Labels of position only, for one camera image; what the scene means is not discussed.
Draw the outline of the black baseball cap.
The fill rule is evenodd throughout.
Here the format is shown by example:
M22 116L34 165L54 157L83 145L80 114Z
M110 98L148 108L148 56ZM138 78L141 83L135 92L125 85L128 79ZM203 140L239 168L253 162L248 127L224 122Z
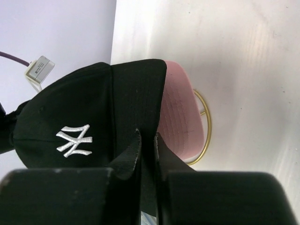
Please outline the black baseball cap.
M153 140L167 74L164 60L78 69L39 92L18 115L12 134L27 168L102 167L139 131Z

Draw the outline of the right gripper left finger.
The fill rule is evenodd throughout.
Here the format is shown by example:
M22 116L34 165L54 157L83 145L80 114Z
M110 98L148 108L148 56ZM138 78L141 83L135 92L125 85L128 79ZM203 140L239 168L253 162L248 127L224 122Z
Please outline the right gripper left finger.
M0 183L3 225L138 225L141 222L139 131L102 168L27 169Z

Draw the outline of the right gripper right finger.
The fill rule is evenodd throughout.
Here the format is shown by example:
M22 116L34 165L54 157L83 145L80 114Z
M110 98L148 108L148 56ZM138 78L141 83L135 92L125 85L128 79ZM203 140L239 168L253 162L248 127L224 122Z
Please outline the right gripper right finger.
M198 172L154 141L160 225L295 225L281 184L264 172Z

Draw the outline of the pink baseball cap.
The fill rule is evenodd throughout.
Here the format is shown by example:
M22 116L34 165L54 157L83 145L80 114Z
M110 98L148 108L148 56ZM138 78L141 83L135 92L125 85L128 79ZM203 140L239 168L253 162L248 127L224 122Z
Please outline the pink baseball cap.
M169 60L165 63L167 71L157 131L167 147L186 161L203 150L203 124L188 75L178 63Z

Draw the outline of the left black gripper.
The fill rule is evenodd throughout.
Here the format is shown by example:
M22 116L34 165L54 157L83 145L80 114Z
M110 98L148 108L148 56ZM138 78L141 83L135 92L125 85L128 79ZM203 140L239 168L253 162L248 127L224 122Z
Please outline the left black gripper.
M0 105L0 153L6 153L15 149L13 144L13 132L17 122L16 111L6 115Z

